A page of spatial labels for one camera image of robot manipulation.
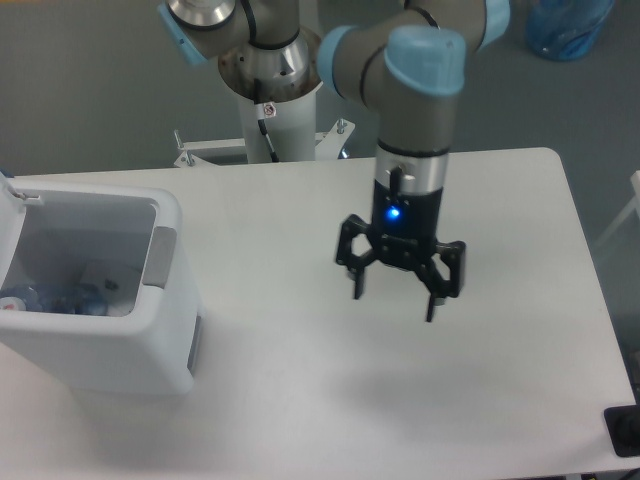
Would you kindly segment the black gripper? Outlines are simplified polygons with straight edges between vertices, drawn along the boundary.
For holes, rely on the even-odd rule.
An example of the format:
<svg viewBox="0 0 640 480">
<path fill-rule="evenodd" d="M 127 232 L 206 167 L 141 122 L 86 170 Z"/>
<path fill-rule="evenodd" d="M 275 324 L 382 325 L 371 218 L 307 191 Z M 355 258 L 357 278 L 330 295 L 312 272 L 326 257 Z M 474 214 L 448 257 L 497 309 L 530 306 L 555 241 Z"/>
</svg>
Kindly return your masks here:
<svg viewBox="0 0 640 480">
<path fill-rule="evenodd" d="M 433 321 L 436 308 L 448 298 L 459 297 L 465 282 L 467 244 L 436 243 L 442 193 L 443 189 L 439 189 L 423 195 L 392 197 L 388 188 L 374 182 L 371 224 L 350 214 L 341 223 L 336 246 L 335 263 L 345 267 L 354 282 L 354 299 L 362 296 L 366 268 L 377 259 L 388 266 L 416 271 L 429 292 L 426 322 Z M 371 245 L 364 253 L 356 254 L 353 244 L 360 236 Z"/>
</svg>

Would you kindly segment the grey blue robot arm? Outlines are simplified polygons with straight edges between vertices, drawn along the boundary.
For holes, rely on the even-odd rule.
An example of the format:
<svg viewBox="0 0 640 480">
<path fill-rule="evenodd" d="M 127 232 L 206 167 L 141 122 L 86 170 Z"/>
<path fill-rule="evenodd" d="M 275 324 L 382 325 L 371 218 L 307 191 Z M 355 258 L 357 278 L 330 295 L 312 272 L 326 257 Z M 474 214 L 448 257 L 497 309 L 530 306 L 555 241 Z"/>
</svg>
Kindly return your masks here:
<svg viewBox="0 0 640 480">
<path fill-rule="evenodd" d="M 371 217 L 340 227 L 336 262 L 354 292 L 374 262 L 413 272 L 435 308 L 464 284 L 466 246 L 436 230 L 466 57 L 499 38 L 506 1 L 408 1 L 369 27 L 318 36 L 296 1 L 164 1 L 159 15 L 192 64 L 215 59 L 235 94 L 251 163 L 311 160 L 326 87 L 380 119 Z"/>
</svg>

